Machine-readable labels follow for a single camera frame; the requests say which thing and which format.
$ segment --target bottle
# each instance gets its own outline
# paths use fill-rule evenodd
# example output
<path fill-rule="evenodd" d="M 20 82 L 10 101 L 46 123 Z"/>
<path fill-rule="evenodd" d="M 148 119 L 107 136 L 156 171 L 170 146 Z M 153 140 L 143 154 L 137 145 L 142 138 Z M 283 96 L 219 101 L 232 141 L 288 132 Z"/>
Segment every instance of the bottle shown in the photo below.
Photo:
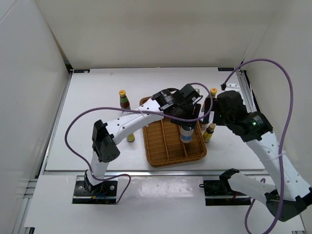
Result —
<path fill-rule="evenodd" d="M 126 91 L 124 91 L 123 89 L 119 91 L 119 97 L 120 97 L 120 107 L 122 109 L 127 109 L 127 110 L 131 110 L 130 107 L 130 102 L 126 96 Z M 133 142 L 136 138 L 135 135 L 133 133 L 131 133 L 130 135 L 128 135 L 126 137 L 128 142 Z"/>
<path fill-rule="evenodd" d="M 213 98 L 215 98 L 215 95 L 217 94 L 218 90 L 216 88 L 212 88 L 210 90 L 211 96 Z M 214 111 L 210 111 L 209 113 L 209 122 L 212 122 L 214 120 L 214 116 L 215 116 L 215 112 Z"/>
<path fill-rule="evenodd" d="M 193 137 L 194 128 L 188 125 L 180 126 L 180 140 L 183 143 L 190 143 Z"/>
<path fill-rule="evenodd" d="M 215 131 L 215 124 L 214 123 L 209 124 L 203 136 L 205 142 L 210 141 L 211 137 L 213 136 L 214 131 Z"/>
<path fill-rule="evenodd" d="M 212 98 L 215 98 L 215 95 L 217 94 L 217 92 L 218 92 L 218 90 L 216 88 L 212 88 L 210 90 Z M 210 96 L 209 95 L 207 95 L 206 98 L 205 98 L 203 107 L 201 108 L 201 112 L 199 114 L 200 117 L 205 114 L 205 111 L 208 111 L 208 109 L 209 109 L 208 105 L 210 106 Z M 205 118 L 203 118 L 203 119 L 201 119 L 199 121 L 200 128 L 201 128 L 202 131 L 205 131 L 207 126 L 208 126 L 208 123 L 210 121 L 213 121 L 214 114 L 215 114 L 214 111 L 210 111 L 210 113 L 209 113 L 209 115 L 207 117 L 205 117 Z"/>
<path fill-rule="evenodd" d="M 127 98 L 126 91 L 123 89 L 119 91 L 119 97 L 120 97 L 120 107 L 122 109 L 131 110 L 130 102 Z"/>

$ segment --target bottle label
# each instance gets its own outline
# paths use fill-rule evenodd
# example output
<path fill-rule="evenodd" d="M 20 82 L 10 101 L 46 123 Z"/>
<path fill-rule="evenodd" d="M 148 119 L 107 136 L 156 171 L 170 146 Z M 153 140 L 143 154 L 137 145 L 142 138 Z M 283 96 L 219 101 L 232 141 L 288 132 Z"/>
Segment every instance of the bottle label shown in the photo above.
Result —
<path fill-rule="evenodd" d="M 181 137 L 181 139 L 184 140 L 184 141 L 189 141 L 189 140 L 192 140 L 193 135 L 185 136 L 185 135 L 182 135 L 182 134 L 181 134 L 180 137 Z"/>
<path fill-rule="evenodd" d="M 207 132 L 205 132 L 204 133 L 204 140 L 205 140 L 205 142 L 209 142 L 210 141 L 210 139 L 211 139 L 211 137 L 212 137 L 212 133 L 207 133 Z"/>

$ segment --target white enclosure wall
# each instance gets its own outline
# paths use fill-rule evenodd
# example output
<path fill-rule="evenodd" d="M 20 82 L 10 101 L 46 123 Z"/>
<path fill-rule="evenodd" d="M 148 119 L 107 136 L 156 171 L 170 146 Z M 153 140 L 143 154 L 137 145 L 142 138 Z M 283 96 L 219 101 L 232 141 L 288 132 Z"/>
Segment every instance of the white enclosure wall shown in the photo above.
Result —
<path fill-rule="evenodd" d="M 0 71 L 0 233 L 11 233 L 68 80 L 33 0 L 0 3 Z"/>
<path fill-rule="evenodd" d="M 233 66 L 280 0 L 36 0 L 74 68 Z"/>
<path fill-rule="evenodd" d="M 284 1 L 254 57 L 280 62 L 292 78 L 294 109 L 286 150 L 296 169 L 312 184 L 312 1 Z M 260 109 L 280 137 L 289 106 L 287 80 L 277 67 L 264 62 L 250 65 L 247 71 Z M 312 233 L 311 217 L 310 207 L 303 219 Z"/>

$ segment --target wicker tray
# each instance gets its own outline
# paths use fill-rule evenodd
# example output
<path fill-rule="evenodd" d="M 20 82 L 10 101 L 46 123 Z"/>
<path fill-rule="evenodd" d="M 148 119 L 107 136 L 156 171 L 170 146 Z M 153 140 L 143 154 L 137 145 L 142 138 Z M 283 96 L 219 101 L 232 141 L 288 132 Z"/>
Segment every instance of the wicker tray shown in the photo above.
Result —
<path fill-rule="evenodd" d="M 144 104 L 149 97 L 140 101 Z M 199 123 L 194 130 L 190 143 L 180 140 L 180 127 L 168 118 L 143 127 L 143 136 L 147 161 L 152 167 L 168 166 L 182 162 L 196 161 L 207 154 Z"/>

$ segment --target cable tie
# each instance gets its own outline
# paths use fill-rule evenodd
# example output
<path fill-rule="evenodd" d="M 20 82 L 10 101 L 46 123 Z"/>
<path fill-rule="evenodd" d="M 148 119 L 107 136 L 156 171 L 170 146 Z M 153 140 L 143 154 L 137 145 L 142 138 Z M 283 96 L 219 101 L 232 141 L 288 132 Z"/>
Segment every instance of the cable tie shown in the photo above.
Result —
<path fill-rule="evenodd" d="M 141 115 L 143 116 L 143 118 L 146 118 L 142 110 L 140 108 L 138 108 L 138 110 L 141 112 Z"/>

